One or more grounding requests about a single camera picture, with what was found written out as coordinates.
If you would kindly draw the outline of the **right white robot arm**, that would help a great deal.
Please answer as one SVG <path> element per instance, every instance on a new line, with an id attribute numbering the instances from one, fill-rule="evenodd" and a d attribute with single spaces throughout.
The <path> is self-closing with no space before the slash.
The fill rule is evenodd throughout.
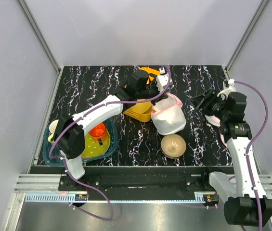
<path id="1" fill-rule="evenodd" d="M 252 135 L 245 121 L 246 95 L 237 92 L 233 79 L 223 83 L 223 90 L 209 90 L 192 98 L 208 123 L 219 128 L 232 157 L 235 184 L 221 171 L 210 172 L 200 179 L 206 191 L 215 189 L 224 203 L 226 222 L 230 225 L 252 226 L 262 230 L 272 216 L 269 199 L 260 182 L 252 146 L 259 137 Z"/>

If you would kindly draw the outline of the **white mesh laundry bag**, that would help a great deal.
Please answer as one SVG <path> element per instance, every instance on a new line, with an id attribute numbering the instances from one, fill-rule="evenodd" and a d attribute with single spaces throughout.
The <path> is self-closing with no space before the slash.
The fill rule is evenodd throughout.
<path id="1" fill-rule="evenodd" d="M 170 135 L 183 130 L 186 118 L 182 111 L 182 101 L 171 93 L 152 105 L 151 120 L 160 135 Z"/>

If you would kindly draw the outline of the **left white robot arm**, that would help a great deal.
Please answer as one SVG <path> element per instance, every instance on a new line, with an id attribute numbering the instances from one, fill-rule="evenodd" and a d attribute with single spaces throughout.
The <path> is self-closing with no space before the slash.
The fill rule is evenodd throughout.
<path id="1" fill-rule="evenodd" d="M 63 160 L 65 171 L 70 176 L 69 185 L 74 190 L 82 190 L 86 184 L 81 159 L 86 147 L 85 135 L 95 126 L 134 105 L 162 100 L 172 84 L 172 79 L 167 65 L 162 66 L 159 72 L 159 75 L 150 79 L 149 72 L 137 70 L 114 94 L 110 94 L 100 103 L 78 114 L 59 117 L 51 149 L 59 148 L 58 157 Z"/>

